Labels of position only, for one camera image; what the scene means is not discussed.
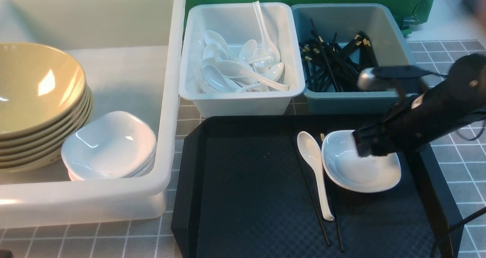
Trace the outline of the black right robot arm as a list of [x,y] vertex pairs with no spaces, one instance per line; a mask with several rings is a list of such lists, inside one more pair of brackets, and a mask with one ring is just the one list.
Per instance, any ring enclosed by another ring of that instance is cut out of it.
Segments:
[[422,81],[432,71],[413,65],[382,66],[361,71],[357,86],[363,91],[394,88],[399,100],[379,120],[355,130],[360,157],[415,151],[455,130],[485,121],[485,56],[457,59],[429,88]]

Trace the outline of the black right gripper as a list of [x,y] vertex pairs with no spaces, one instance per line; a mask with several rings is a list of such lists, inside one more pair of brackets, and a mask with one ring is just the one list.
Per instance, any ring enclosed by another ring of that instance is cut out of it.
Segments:
[[456,130],[456,90],[434,87],[406,97],[382,121],[352,132],[359,157],[417,150]]

